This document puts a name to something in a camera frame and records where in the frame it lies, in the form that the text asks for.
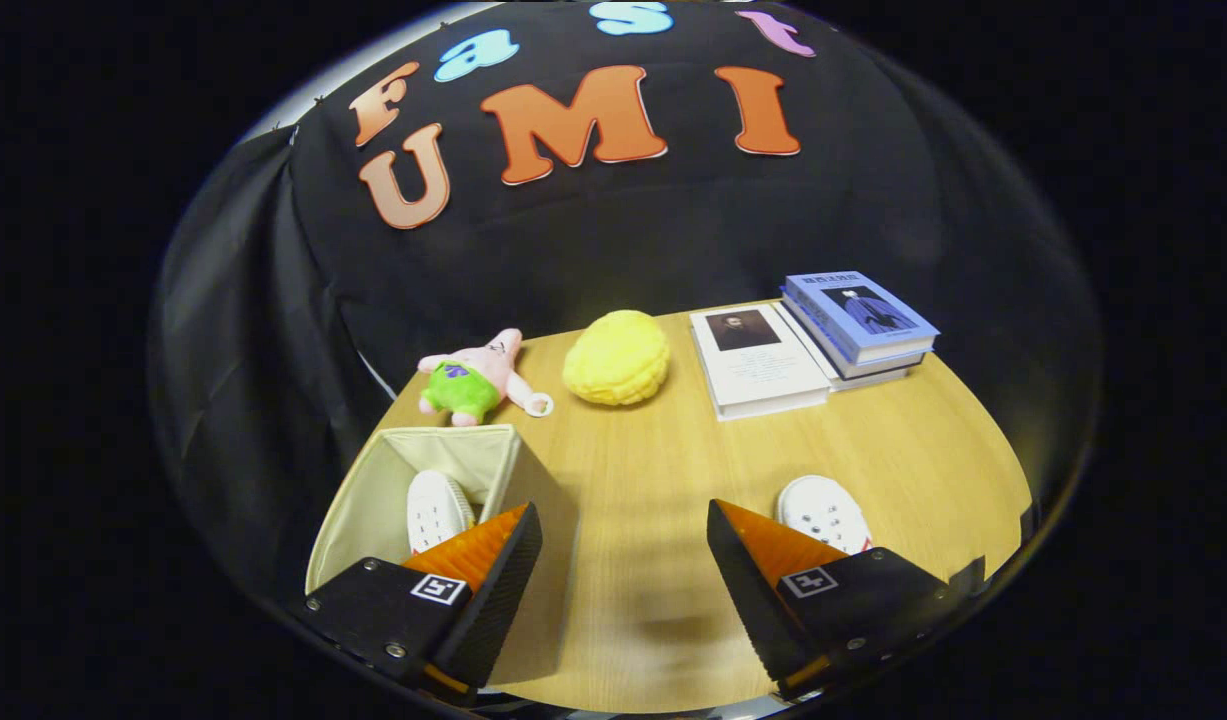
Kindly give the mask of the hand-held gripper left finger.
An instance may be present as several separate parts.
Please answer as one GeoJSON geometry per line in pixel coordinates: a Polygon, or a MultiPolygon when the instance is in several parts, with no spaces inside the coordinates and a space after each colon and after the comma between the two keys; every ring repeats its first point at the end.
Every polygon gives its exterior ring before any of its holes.
{"type": "Polygon", "coordinates": [[[521,503],[411,559],[348,565],[301,603],[301,621],[372,673],[440,702],[471,702],[520,610],[544,527],[521,503]]]}

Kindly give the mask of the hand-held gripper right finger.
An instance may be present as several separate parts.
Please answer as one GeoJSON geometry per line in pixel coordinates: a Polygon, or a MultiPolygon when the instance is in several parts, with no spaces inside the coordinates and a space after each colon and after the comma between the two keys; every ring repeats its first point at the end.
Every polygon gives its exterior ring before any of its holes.
{"type": "Polygon", "coordinates": [[[888,548],[849,554],[726,500],[706,542],[761,666],[787,700],[829,694],[933,639],[960,588],[888,548]]]}

